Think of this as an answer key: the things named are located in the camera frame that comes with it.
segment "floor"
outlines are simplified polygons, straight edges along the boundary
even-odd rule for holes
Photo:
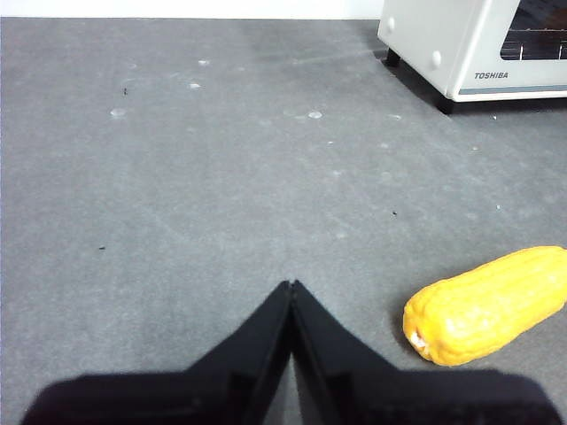
[[[2,19],[3,423],[55,380],[186,368],[286,279],[439,370],[401,334],[410,295],[567,245],[566,102],[445,116],[376,29]],[[528,375],[567,418],[566,327],[463,368]],[[291,368],[266,423],[301,415]]]

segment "toaster oven foot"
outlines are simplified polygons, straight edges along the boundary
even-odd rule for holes
[[[437,109],[443,112],[445,115],[451,115],[454,110],[454,101],[451,99],[447,99],[443,95],[439,95],[439,99],[437,101]]]
[[[400,64],[400,56],[392,49],[388,49],[388,56],[384,63],[386,66],[396,67]]]

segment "toaster oven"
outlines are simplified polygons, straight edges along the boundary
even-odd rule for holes
[[[378,38],[454,102],[567,97],[567,0],[384,0]]]

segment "yellow corn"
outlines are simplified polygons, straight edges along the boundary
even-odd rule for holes
[[[537,246],[423,288],[404,308],[403,330],[425,359],[460,365],[499,350],[566,301],[567,250]]]

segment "white wall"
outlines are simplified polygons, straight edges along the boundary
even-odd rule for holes
[[[378,19],[383,0],[1,0],[2,16]]]

